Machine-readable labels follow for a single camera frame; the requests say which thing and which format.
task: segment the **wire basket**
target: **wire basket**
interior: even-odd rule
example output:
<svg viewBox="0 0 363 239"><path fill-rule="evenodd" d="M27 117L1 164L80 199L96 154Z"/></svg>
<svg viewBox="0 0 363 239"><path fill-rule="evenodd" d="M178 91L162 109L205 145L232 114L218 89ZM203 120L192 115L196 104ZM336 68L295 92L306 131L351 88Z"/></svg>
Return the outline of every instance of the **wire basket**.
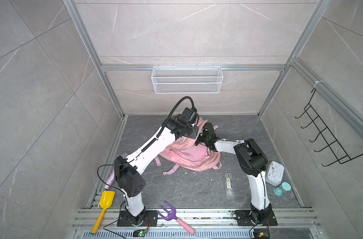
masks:
<svg viewBox="0 0 363 239"><path fill-rule="evenodd" d="M156 94L219 93L223 72L215 66L154 67L151 79Z"/></svg>

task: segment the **pink handle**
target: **pink handle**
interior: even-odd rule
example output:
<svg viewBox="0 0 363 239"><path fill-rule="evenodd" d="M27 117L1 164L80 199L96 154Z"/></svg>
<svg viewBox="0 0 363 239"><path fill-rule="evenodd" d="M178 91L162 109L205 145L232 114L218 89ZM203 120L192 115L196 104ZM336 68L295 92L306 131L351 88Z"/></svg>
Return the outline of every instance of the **pink handle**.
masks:
<svg viewBox="0 0 363 239"><path fill-rule="evenodd" d="M195 234L195 229L193 229L191 226L189 226L187 223L185 223L183 220L178 218L176 220L182 227L184 227L187 232L189 232L191 235Z"/></svg>

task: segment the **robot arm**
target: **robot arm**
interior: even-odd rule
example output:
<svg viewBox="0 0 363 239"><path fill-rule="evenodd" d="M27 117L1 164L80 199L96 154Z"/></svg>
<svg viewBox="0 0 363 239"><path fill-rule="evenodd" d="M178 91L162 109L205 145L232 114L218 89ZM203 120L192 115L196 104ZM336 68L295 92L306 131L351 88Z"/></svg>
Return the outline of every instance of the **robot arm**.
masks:
<svg viewBox="0 0 363 239"><path fill-rule="evenodd" d="M146 182L141 176L149 163L162 152L169 144L181 136L195 139L198 134L197 111L192 106L185 108L182 114L175 118L171 117L177 105L185 98L182 98L171 111L162 127L158 129L143 146L128 155L115 159L115 178L118 186L124 193L128 218L133 225L139 225L143 221L145 207L142 203L141 191ZM198 136L199 142L213 150L236 154L242 170L247 174L251 188L251 216L255 223L265 218L272 211L268 196L266 194L265 170L268 160L257 146L256 142L249 138L247 140L226 140L216 137L212 124L206 123L203 133Z"/></svg>

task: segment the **metal grate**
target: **metal grate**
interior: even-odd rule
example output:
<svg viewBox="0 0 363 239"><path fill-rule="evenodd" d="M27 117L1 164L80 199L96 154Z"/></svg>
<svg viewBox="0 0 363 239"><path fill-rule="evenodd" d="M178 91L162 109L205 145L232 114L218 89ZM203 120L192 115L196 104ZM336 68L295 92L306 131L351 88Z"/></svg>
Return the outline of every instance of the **metal grate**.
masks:
<svg viewBox="0 0 363 239"><path fill-rule="evenodd" d="M119 233L124 236L126 239L137 239L137 237L133 237L133 232L137 229L111 229L111 231ZM121 238L120 236L108 232L108 231L99 231L95 235L90 234L91 230L87 229L83 233L83 239L112 239L112 238ZM223 228L223 229L196 229L195 234L192 236L184 229L157 229L151 228L150 231L146 234L144 238L146 239L229 239L229 238L253 238L254 230L251 231L251 236L249 235L248 228Z"/></svg>
<svg viewBox="0 0 363 239"><path fill-rule="evenodd" d="M155 93L219 93L223 81L220 67L154 67Z"/></svg>

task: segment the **clear plastic package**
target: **clear plastic package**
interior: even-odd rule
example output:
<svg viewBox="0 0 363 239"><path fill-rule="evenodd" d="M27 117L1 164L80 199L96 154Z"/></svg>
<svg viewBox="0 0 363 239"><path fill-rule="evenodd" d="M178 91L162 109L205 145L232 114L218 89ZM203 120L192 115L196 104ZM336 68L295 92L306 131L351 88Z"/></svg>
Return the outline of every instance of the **clear plastic package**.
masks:
<svg viewBox="0 0 363 239"><path fill-rule="evenodd" d="M233 180L232 180L231 173L224 174L224 185L225 185L225 193L227 194L227 197L233 198L234 191L233 191Z"/></svg>

